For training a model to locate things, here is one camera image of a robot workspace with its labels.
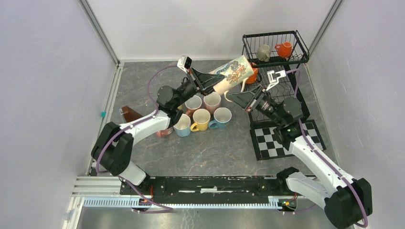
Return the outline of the light pink hexagonal mug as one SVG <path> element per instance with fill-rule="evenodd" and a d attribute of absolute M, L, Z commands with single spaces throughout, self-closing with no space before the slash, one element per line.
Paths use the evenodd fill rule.
<path fill-rule="evenodd" d="M 203 98 L 203 103 L 205 105 L 205 109 L 208 110 L 211 115 L 213 115 L 215 110 L 220 107 L 221 96 L 216 92 L 212 92 Z"/>

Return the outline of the orange ribbed mug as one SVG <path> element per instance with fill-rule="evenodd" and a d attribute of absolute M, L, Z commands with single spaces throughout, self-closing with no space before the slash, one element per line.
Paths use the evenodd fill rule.
<path fill-rule="evenodd" d="M 253 84 L 257 81 L 258 69 L 255 67 L 256 64 L 251 62 L 250 65 L 253 69 L 253 74 L 247 79 L 246 84 Z"/>

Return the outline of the salmon floral mug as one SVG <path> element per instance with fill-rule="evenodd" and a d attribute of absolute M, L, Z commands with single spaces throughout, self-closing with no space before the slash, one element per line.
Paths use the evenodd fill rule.
<path fill-rule="evenodd" d="M 186 109 L 187 109 L 187 111 L 185 112 L 185 114 L 186 114 L 188 117 L 192 118 L 193 113 L 194 113 L 196 110 L 198 110 L 198 109 L 201 108 L 202 103 L 203 103 L 203 101 L 202 101 L 201 97 L 199 97 L 199 96 L 197 96 L 197 95 L 194 95 L 192 98 L 190 98 L 189 100 L 187 100 L 187 101 L 184 103 L 184 105 L 185 105 L 185 107 L 186 107 Z"/>

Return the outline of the teal blue mug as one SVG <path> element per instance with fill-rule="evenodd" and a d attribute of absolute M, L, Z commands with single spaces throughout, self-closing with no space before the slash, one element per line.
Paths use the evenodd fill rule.
<path fill-rule="evenodd" d="M 210 129 L 226 129 L 232 118 L 232 113 L 228 108 L 220 107 L 215 110 L 213 118 L 208 124 Z"/>

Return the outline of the cream floral mug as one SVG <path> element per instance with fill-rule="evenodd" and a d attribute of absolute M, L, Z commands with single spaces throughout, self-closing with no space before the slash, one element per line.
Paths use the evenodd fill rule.
<path fill-rule="evenodd" d="M 229 92 L 230 89 L 242 83 L 242 90 L 246 81 L 254 74 L 254 70 L 244 55 L 218 67 L 210 72 L 211 74 L 221 74 L 224 78 L 216 84 L 213 89 L 219 95 Z"/>

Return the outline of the beige grey mug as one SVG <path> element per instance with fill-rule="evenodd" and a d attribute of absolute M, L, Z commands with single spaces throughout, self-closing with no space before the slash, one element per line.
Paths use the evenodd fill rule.
<path fill-rule="evenodd" d="M 268 62 L 270 60 L 271 52 L 271 47 L 263 44 L 257 49 L 256 57 L 259 61 Z"/>

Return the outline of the light blue hexagonal mug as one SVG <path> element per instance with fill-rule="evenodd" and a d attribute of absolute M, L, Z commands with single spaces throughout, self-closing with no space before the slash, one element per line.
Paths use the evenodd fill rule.
<path fill-rule="evenodd" d="M 186 114 L 182 114 L 177 124 L 173 126 L 175 133 L 179 137 L 189 136 L 191 133 L 191 119 Z"/>

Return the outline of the small orange cup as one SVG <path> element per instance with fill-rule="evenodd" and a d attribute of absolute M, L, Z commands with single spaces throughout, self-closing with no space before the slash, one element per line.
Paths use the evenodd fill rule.
<path fill-rule="evenodd" d="M 292 45 L 290 42 L 276 44 L 274 48 L 276 49 L 279 57 L 289 58 L 292 54 Z"/>

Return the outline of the pink patterned mug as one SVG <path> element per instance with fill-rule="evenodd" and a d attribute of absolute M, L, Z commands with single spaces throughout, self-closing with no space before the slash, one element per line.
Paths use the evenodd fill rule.
<path fill-rule="evenodd" d="M 157 132 L 156 132 L 156 135 L 157 135 L 157 137 L 159 137 L 159 138 L 164 138 L 164 137 L 170 135 L 172 132 L 173 132 L 173 127 L 170 127 L 170 128 L 168 128 L 168 129 L 165 129 L 165 130 L 157 131 Z"/>

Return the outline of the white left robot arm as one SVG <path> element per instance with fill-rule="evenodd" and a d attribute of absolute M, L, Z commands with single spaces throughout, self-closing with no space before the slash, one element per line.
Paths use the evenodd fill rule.
<path fill-rule="evenodd" d="M 98 174 L 121 177 L 132 183 L 131 187 L 138 194 L 149 191 L 147 173 L 131 161 L 133 146 L 158 131 L 173 127 L 183 114 L 180 105 L 196 94 L 211 94 L 214 86 L 225 78 L 223 74 L 202 73 L 192 67 L 186 74 L 178 88 L 167 85 L 159 88 L 154 102 L 156 108 L 149 115 L 122 125 L 109 122 L 103 127 L 91 151 Z"/>

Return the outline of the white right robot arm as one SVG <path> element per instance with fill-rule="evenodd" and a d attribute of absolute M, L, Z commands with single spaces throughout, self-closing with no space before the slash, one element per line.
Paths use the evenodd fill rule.
<path fill-rule="evenodd" d="M 225 93 L 225 98 L 247 112 L 257 110 L 277 124 L 276 141 L 317 178 L 310 179 L 293 167 L 284 169 L 277 174 L 276 189 L 280 194 L 292 191 L 306 197 L 322 208 L 338 229 L 351 225 L 368 227 L 368 216 L 373 211 L 371 184 L 365 178 L 355 179 L 317 147 L 303 129 L 302 105 L 297 98 L 276 103 L 261 85 L 251 91 Z"/>

